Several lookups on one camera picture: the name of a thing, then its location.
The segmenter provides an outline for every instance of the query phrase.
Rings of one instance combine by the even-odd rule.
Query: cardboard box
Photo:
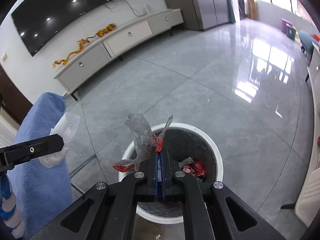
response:
[[[258,20],[258,6],[256,0],[247,0],[248,17],[252,20]]]

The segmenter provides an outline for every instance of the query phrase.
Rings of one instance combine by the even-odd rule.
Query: black television screen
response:
[[[34,56],[55,34],[81,15],[111,0],[24,0],[11,14]]]

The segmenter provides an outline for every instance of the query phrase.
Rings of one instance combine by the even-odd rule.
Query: white tv cabinet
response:
[[[180,9],[167,9],[136,18],[116,30],[97,38],[84,51],[71,57],[54,79],[73,95],[75,90],[93,74],[138,44],[183,23]]]

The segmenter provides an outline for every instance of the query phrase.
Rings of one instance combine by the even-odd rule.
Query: purple box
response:
[[[287,24],[290,24],[292,26],[291,22],[281,18],[281,31],[285,34],[287,34]]]

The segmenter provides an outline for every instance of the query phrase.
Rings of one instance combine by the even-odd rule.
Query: blue towel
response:
[[[63,97],[53,93],[42,94],[23,120],[14,143],[49,135],[65,110]],[[65,160],[46,168],[38,159],[33,159],[8,171],[8,177],[26,224],[23,239],[28,240],[73,202]]]

